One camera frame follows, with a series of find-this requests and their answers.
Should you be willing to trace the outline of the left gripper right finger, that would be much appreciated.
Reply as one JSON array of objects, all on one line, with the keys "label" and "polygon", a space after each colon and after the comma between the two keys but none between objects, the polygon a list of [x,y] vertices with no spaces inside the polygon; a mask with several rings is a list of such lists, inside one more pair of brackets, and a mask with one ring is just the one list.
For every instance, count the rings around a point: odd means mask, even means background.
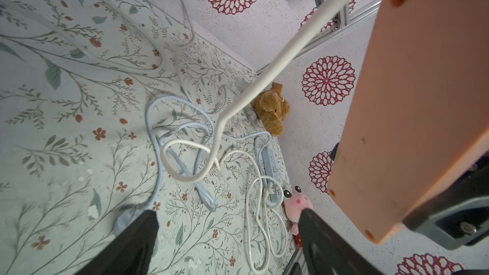
[{"label": "left gripper right finger", "polygon": [[381,274],[313,210],[301,212],[298,227],[309,274]]}]

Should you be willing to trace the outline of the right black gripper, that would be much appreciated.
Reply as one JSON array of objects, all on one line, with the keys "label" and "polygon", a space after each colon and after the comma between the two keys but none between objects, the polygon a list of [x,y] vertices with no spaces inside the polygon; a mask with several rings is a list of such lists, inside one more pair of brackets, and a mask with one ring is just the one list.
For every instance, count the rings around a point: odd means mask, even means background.
[{"label": "right black gripper", "polygon": [[447,250],[488,238],[488,166],[457,180],[402,223]]}]

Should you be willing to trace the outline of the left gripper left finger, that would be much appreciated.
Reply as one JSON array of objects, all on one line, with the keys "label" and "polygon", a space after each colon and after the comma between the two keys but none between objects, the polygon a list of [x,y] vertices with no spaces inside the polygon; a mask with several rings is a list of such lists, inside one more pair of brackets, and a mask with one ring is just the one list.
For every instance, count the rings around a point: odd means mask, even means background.
[{"label": "left gripper left finger", "polygon": [[159,223],[152,210],[126,210],[114,225],[115,239],[78,274],[147,274]]}]

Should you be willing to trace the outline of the light blue power strip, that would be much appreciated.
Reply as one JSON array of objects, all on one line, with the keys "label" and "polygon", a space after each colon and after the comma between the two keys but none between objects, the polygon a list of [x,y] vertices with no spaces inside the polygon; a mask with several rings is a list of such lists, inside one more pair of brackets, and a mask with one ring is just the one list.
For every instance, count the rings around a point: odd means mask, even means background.
[{"label": "light blue power strip", "polygon": [[[176,103],[184,108],[191,109],[194,113],[202,116],[204,122],[189,120],[159,134],[157,129],[161,123],[153,123],[152,114],[155,107],[160,103]],[[277,176],[264,173],[266,166],[274,166],[267,157],[263,157],[265,150],[270,150],[272,136],[267,131],[251,133],[240,137],[240,141],[254,140],[254,153],[229,148],[221,158],[213,157],[212,147],[218,145],[219,139],[236,141],[237,138],[227,134],[218,134],[219,124],[214,122],[210,114],[186,99],[175,95],[162,95],[147,104],[145,112],[145,123],[150,141],[153,145],[157,164],[157,179],[154,191],[148,202],[144,205],[134,205],[122,212],[116,219],[113,233],[119,237],[145,211],[157,211],[158,199],[162,198],[160,193],[164,187],[164,181],[173,178],[179,183],[191,183],[196,187],[197,194],[203,206],[210,212],[219,208],[216,196],[212,195],[203,184],[205,165],[211,165],[212,170],[221,171],[225,169],[231,157],[243,157],[254,170],[254,175],[249,177],[246,194],[244,195],[244,220],[250,219],[250,200],[256,200],[256,209],[253,212],[255,222],[262,233],[268,233],[269,211],[275,212],[280,203],[283,202],[284,189],[278,181]]]}]

